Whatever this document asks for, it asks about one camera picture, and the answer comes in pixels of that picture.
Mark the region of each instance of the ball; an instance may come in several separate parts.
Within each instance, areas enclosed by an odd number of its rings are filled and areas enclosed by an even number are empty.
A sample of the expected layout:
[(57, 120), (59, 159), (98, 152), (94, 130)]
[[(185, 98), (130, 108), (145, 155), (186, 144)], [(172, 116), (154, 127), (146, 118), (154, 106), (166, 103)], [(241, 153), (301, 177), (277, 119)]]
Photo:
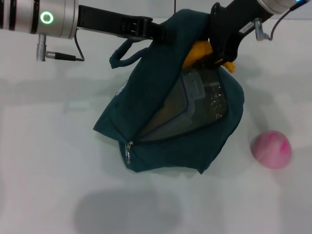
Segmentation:
[(292, 148), (284, 134), (278, 131), (262, 133), (251, 144), (253, 156), (265, 167), (280, 169), (292, 158)]

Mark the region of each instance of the yellow toy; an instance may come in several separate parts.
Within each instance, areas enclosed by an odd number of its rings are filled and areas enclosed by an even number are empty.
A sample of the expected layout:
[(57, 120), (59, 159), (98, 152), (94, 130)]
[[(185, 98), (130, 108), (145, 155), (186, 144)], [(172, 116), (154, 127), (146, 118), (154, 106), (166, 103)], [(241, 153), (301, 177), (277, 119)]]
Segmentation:
[[(196, 42), (186, 57), (183, 68), (191, 66), (197, 60), (201, 59), (205, 55), (211, 54), (213, 49), (208, 41)], [(226, 62), (222, 66), (229, 70), (230, 73), (235, 72), (235, 64), (233, 62)]]

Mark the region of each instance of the dark green bag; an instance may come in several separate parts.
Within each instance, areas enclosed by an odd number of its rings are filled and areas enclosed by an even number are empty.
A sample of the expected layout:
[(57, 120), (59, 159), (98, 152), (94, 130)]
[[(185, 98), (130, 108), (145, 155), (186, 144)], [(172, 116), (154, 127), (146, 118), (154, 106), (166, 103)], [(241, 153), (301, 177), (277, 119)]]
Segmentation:
[(244, 94), (241, 86), (222, 68), (218, 76), (226, 99), (226, 113), (217, 121), (177, 136), (154, 141), (140, 140), (140, 133), (164, 105), (178, 81), (192, 45), (202, 36), (209, 15), (181, 10), (163, 23), (175, 31), (172, 44), (152, 42), (130, 59), (119, 61), (135, 41), (127, 40), (112, 56), (113, 68), (142, 57), (96, 123), (94, 130), (119, 142), (128, 169), (135, 172), (161, 167), (188, 167), (203, 173), (238, 126)]

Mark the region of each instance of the metal zipper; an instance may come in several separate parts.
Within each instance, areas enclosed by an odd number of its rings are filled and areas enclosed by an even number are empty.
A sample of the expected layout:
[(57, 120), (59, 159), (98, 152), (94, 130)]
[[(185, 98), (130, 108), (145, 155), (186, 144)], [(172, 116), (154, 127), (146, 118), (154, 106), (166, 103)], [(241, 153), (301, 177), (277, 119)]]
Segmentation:
[(128, 144), (125, 146), (125, 152), (126, 152), (126, 160), (127, 163), (130, 164), (131, 160), (130, 160), (130, 150), (131, 147), (133, 146), (133, 142), (129, 141)]

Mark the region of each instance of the bag handle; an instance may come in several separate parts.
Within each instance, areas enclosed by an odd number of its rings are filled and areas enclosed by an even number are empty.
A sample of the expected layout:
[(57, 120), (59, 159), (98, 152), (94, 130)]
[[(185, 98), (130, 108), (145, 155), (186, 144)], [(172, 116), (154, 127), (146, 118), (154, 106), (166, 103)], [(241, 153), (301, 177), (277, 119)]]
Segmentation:
[(130, 47), (133, 43), (139, 42), (140, 40), (134, 40), (134, 39), (128, 39), (126, 40), (110, 57), (109, 63), (111, 64), (111, 67), (118, 68), (118, 67), (126, 67), (137, 60), (139, 60), (141, 57), (143, 57), (149, 48), (144, 48), (138, 52), (136, 52), (134, 55), (132, 55), (130, 58), (127, 58), (125, 60), (121, 60), (122, 57), (128, 52)]

